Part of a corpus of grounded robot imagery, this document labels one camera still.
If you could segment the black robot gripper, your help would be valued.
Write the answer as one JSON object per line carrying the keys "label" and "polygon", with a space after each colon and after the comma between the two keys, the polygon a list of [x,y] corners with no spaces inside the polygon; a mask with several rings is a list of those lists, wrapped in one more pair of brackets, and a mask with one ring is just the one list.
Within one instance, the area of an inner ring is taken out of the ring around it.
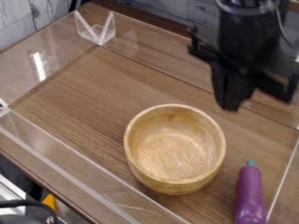
{"label": "black robot gripper", "polygon": [[188,53],[208,63],[215,100],[237,112],[256,90],[291,102],[299,85],[299,63],[280,42],[285,35],[284,5],[221,5],[216,40],[208,41],[196,26],[189,28]]}

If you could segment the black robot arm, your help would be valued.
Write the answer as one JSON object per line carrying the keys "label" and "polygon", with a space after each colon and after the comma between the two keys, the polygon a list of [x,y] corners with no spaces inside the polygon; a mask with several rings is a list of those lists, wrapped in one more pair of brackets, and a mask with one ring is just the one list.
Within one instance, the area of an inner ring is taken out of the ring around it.
{"label": "black robot arm", "polygon": [[215,0],[219,8],[216,41],[189,28],[188,53],[209,65],[215,100],[236,112],[259,90],[289,103],[299,86],[299,62],[281,47],[299,50],[285,35],[289,0]]}

